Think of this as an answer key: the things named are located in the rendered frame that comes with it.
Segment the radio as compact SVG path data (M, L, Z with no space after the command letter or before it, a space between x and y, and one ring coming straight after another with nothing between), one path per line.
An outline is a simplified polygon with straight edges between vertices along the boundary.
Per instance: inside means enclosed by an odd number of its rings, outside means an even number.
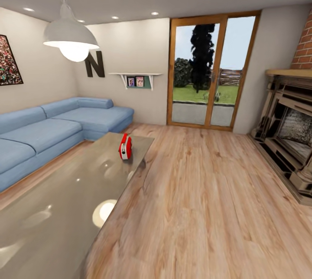
M124 134L123 139L120 143L118 152L120 152L121 159L129 159L132 151L132 140L128 134Z

